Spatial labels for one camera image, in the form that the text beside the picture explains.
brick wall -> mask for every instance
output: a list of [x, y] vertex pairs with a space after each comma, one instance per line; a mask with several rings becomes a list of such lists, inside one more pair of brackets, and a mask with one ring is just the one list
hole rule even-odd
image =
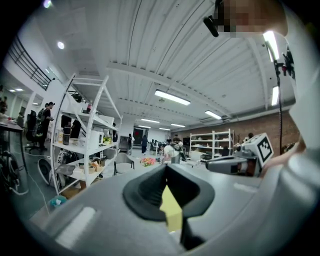
[[[240, 143], [245, 137], [248, 137], [249, 133], [254, 135], [267, 133], [274, 155], [279, 155], [279, 113], [270, 114], [255, 119], [231, 122], [223, 125], [208, 126], [191, 130], [184, 130], [179, 132], [172, 132], [171, 137], [178, 134], [178, 137], [182, 140], [185, 137], [190, 137], [192, 134], [205, 134], [215, 132], [224, 132], [228, 129], [234, 130], [235, 143], [238, 141], [238, 135], [240, 136]], [[297, 142], [299, 139], [299, 131], [293, 122], [288, 111], [282, 113], [282, 146]]]

backpack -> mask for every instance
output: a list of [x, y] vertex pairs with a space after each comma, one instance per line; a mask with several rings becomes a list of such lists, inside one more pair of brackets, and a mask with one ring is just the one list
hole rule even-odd
[[41, 109], [39, 111], [37, 117], [36, 117], [35, 131], [36, 131], [37, 136], [42, 136], [42, 134], [43, 134], [43, 132], [42, 132], [42, 130], [43, 130], [42, 123], [45, 120], [44, 113], [45, 113], [46, 110], [47, 110], [46, 108], [45, 109]]

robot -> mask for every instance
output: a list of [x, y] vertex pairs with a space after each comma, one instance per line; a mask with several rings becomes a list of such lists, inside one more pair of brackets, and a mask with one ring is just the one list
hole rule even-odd
[[207, 161], [210, 172], [258, 177], [274, 150], [266, 133], [258, 134], [237, 148], [234, 155], [218, 157]]

railing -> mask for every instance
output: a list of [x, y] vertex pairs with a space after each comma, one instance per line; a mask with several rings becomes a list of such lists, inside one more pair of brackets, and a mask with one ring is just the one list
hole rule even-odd
[[12, 41], [8, 54], [33, 81], [47, 90], [51, 79], [34, 62], [17, 36]]

balcony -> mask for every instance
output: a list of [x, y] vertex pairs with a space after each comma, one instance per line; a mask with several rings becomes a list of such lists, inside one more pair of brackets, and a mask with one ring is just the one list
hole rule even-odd
[[33, 81], [35, 81], [45, 91], [51, 79], [38, 67], [31, 56], [28, 54], [18, 37], [12, 41], [8, 50], [9, 56]]

